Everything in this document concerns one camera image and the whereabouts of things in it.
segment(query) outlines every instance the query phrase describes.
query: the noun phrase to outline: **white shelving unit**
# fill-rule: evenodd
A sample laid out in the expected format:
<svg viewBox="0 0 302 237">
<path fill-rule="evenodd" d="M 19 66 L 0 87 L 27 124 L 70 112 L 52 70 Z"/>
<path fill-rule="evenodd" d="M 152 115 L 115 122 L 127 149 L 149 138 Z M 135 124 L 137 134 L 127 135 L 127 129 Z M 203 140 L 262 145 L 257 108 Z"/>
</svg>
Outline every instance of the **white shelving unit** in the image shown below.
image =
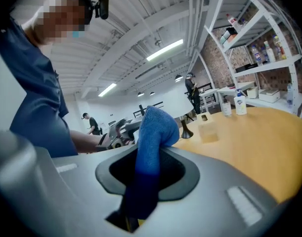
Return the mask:
<svg viewBox="0 0 302 237">
<path fill-rule="evenodd" d="M 220 44 L 219 40 L 214 36 L 212 30 L 219 27 L 230 26 L 227 21 L 226 14 L 231 14 L 235 16 L 237 19 L 240 19 L 244 14 L 245 10 L 249 7 L 249 5 L 253 3 L 258 11 L 252 17 L 252 19 L 247 23 L 245 27 L 238 33 L 238 35 L 231 41 L 225 42 L 223 45 Z M 262 71 L 280 69 L 280 68 L 289 68 L 289 72 L 291 75 L 291 81 L 293 85 L 293 106 L 292 108 L 288 108 L 286 98 L 284 97 L 284 93 L 282 94 L 281 99 L 277 102 L 271 104 L 259 99 L 247 99 L 247 104 L 257 106 L 257 107 L 271 107 L 279 110 L 283 110 L 292 114 L 298 114 L 299 107 L 302 105 L 302 94 L 298 92 L 298 79 L 296 73 L 295 62 L 298 60 L 302 61 L 302 49 L 300 47 L 299 41 L 295 35 L 294 30 L 292 29 L 290 23 L 288 22 L 284 12 L 272 1 L 273 4 L 269 4 L 264 0 L 218 0 L 216 5 L 216 10 L 214 12 L 212 22 L 209 26 L 205 25 L 205 29 L 211 35 L 211 37 L 216 42 L 218 48 L 222 52 L 225 61 L 227 62 L 228 68 L 230 70 L 233 82 L 236 88 L 241 88 L 245 90 L 249 87 L 254 86 L 254 82 L 244 82 L 238 83 L 237 77 L 254 74 Z M 291 31 L 294 41 L 296 43 L 299 54 L 292 55 L 289 49 L 289 46 L 286 42 L 285 36 L 280 30 L 278 24 L 283 22 L 288 29 Z M 281 44 L 286 53 L 286 60 L 281 60 L 273 63 L 268 63 L 253 69 L 249 69 L 243 72 L 235 73 L 231 61 L 225 54 L 225 52 L 229 49 L 239 47 L 239 46 L 247 46 L 260 38 L 263 34 L 273 29 L 276 35 L 279 37 Z M 221 100 L 221 95 L 234 95 L 235 89 L 223 88 L 218 90 L 219 100 Z"/>
</svg>

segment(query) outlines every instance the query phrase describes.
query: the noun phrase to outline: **white ceiling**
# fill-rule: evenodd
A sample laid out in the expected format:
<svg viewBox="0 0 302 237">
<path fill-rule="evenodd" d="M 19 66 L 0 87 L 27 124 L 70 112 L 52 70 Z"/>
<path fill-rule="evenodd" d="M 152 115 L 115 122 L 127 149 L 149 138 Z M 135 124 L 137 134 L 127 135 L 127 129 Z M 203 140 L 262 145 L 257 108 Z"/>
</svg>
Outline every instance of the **white ceiling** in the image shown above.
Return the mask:
<svg viewBox="0 0 302 237">
<path fill-rule="evenodd" d="M 19 0 L 12 15 L 21 24 L 43 1 Z M 191 47 L 198 44 L 202 33 L 208 3 L 209 0 L 109 0 L 107 20 L 93 15 L 83 37 L 56 43 L 50 50 L 49 58 L 59 74 L 63 93 L 96 94 L 111 83 L 117 84 L 112 94 L 156 91 L 159 83 L 185 74 L 194 52 Z M 184 40 L 182 46 L 150 62 L 146 60 L 179 39 Z M 162 44 L 156 46 L 156 40 Z"/>
</svg>

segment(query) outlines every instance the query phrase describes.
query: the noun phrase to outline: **hand soap bottle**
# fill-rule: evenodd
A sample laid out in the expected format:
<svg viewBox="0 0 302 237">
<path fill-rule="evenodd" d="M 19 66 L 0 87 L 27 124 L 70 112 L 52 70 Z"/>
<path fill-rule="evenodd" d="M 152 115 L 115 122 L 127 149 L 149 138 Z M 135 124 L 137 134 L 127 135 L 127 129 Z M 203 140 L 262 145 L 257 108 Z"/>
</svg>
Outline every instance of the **hand soap bottle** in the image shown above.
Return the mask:
<svg viewBox="0 0 302 237">
<path fill-rule="evenodd" d="M 245 115 L 247 113 L 245 96 L 242 95 L 241 89 L 237 89 L 236 94 L 237 96 L 234 97 L 236 114 Z"/>
</svg>

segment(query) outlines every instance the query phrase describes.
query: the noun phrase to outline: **gray plastic machine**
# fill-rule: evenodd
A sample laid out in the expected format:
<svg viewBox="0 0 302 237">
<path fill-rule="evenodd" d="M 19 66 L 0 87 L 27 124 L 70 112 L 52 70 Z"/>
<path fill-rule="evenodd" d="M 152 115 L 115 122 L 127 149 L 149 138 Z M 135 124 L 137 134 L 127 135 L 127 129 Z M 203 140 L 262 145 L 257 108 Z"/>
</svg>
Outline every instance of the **gray plastic machine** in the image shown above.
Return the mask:
<svg viewBox="0 0 302 237">
<path fill-rule="evenodd" d="M 0 193 L 40 236 L 251 236 L 276 201 L 229 164 L 162 148 L 159 202 L 130 233 L 107 218 L 122 202 L 136 145 L 51 159 L 11 132 L 0 132 Z"/>
</svg>

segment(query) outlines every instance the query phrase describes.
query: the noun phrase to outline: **ceiling light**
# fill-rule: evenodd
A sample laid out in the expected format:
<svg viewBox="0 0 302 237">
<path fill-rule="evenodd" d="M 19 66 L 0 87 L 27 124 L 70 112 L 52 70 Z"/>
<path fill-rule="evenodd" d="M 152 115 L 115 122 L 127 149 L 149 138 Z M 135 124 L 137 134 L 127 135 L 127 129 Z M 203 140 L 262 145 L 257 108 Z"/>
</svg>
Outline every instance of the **ceiling light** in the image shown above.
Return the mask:
<svg viewBox="0 0 302 237">
<path fill-rule="evenodd" d="M 103 97 L 108 91 L 112 90 L 117 85 L 115 83 L 110 84 L 104 91 L 102 91 L 98 97 Z"/>
<path fill-rule="evenodd" d="M 177 81 L 177 80 L 181 80 L 183 77 L 181 76 L 181 75 L 177 75 L 176 77 L 175 77 L 175 81 Z"/>
<path fill-rule="evenodd" d="M 146 59 L 148 61 L 150 61 L 150 60 L 154 59 L 155 57 L 161 55 L 162 53 L 165 53 L 166 51 L 168 51 L 168 50 L 170 50 L 170 49 L 172 49 L 172 48 L 174 48 L 174 47 L 176 47 L 178 45 L 181 45 L 181 44 L 183 44 L 183 40 L 182 39 L 180 39 L 179 41 L 174 42 L 173 44 L 170 44 L 170 45 L 162 48 L 161 50 L 159 50 L 156 53 L 153 53 L 152 55 L 150 55 L 149 57 L 147 57 Z"/>
</svg>

